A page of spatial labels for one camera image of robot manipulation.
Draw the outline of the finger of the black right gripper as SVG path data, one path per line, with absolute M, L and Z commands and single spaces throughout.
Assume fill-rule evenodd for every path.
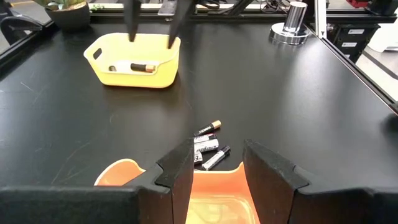
M 175 39 L 178 36 L 180 27 L 187 20 L 187 17 L 192 14 L 195 4 L 195 0 L 177 0 L 175 5 L 175 14 L 173 15 L 169 29 L 169 40 L 167 44 L 168 49 L 173 46 Z
M 127 33 L 130 42 L 134 42 L 139 25 L 141 11 L 140 0 L 124 0 L 124 21 L 127 26 Z

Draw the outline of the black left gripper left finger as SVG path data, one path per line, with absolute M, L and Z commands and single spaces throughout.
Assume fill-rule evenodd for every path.
M 122 186 L 3 187 L 1 223 L 185 223 L 193 158 L 186 139 Z

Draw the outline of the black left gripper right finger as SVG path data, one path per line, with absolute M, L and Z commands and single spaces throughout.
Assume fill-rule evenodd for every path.
M 397 223 L 396 187 L 342 187 L 251 139 L 243 165 L 261 223 Z

